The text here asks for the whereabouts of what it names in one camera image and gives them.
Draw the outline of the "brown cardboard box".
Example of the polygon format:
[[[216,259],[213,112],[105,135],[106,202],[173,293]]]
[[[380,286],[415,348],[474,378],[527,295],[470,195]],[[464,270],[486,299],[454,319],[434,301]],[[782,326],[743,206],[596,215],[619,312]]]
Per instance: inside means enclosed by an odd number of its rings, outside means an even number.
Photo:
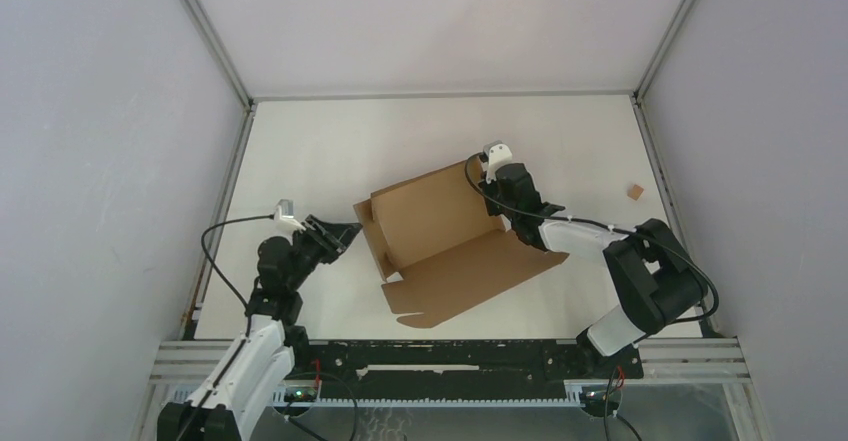
[[[388,307],[399,324],[434,328],[562,264],[522,243],[458,162],[373,192],[354,205]]]

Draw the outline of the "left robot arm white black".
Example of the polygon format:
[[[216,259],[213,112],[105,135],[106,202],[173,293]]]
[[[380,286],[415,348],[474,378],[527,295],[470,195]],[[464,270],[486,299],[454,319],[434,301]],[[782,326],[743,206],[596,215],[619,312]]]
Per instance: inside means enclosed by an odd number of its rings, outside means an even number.
[[[299,289],[319,265],[337,261],[362,226],[313,215],[302,221],[279,214],[272,219],[285,233],[257,248],[257,275],[249,297],[241,300],[244,329],[186,400],[162,408],[157,439],[248,440],[284,378],[310,370],[313,353],[297,323],[303,306]]]

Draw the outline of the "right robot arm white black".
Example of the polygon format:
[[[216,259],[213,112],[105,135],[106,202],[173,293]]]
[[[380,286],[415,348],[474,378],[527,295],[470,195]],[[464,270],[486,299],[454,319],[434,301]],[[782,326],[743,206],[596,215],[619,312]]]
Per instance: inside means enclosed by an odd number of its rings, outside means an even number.
[[[542,200],[521,163],[466,177],[492,216],[509,221],[518,239],[537,250],[595,259],[605,265],[618,303],[577,337],[578,363],[592,377],[605,376],[618,353],[674,324],[717,291],[669,226],[650,218],[633,227],[568,215]]]

